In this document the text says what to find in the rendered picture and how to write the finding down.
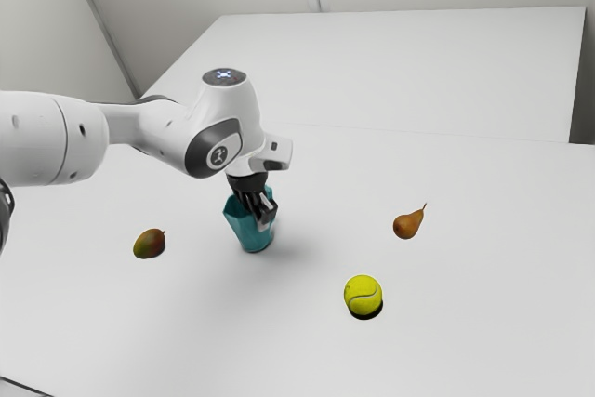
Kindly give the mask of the teal faceted mug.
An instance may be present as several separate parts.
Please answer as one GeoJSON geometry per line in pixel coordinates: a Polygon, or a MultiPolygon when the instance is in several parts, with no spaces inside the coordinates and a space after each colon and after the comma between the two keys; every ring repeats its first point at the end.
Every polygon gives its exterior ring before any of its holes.
{"type": "MultiPolygon", "coordinates": [[[[271,188],[266,185],[265,190],[271,190],[271,188]]],[[[223,208],[223,215],[245,252],[257,253],[267,248],[272,242],[273,223],[266,231],[259,232],[254,218],[247,209],[247,205],[241,205],[234,195],[227,199],[223,208]]]]}

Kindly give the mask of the brown pear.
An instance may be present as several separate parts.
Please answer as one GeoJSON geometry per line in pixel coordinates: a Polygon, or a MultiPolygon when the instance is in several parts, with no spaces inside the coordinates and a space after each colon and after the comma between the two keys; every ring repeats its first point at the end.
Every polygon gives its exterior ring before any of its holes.
{"type": "Polygon", "coordinates": [[[397,216],[392,222],[394,234],[403,240],[413,238],[423,222],[426,206],[427,205],[424,204],[421,208],[412,213],[397,216]]]}

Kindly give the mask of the green red mango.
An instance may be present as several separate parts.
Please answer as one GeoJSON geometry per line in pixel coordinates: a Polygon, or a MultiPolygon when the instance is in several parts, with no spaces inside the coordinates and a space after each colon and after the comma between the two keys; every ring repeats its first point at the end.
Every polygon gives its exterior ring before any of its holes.
{"type": "Polygon", "coordinates": [[[133,245],[133,254],[136,258],[156,258],[165,251],[165,232],[160,229],[144,231],[133,245]]]}

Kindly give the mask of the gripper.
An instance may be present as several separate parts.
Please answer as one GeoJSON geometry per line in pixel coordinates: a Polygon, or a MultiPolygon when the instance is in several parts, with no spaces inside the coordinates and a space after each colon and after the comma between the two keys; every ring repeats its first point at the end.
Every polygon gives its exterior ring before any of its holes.
{"type": "Polygon", "coordinates": [[[266,231],[272,225],[278,211],[272,190],[265,190],[268,176],[267,172],[242,177],[227,176],[233,195],[241,205],[247,205],[259,232],[266,231]]]}

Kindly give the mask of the yellow tennis ball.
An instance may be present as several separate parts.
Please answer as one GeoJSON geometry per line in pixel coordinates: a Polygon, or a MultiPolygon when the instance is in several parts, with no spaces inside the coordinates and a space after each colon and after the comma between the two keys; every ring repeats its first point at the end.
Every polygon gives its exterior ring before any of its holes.
{"type": "Polygon", "coordinates": [[[346,282],[343,297],[348,310],[358,316],[373,314],[383,303],[379,282],[364,274],[353,276],[346,282]]]}

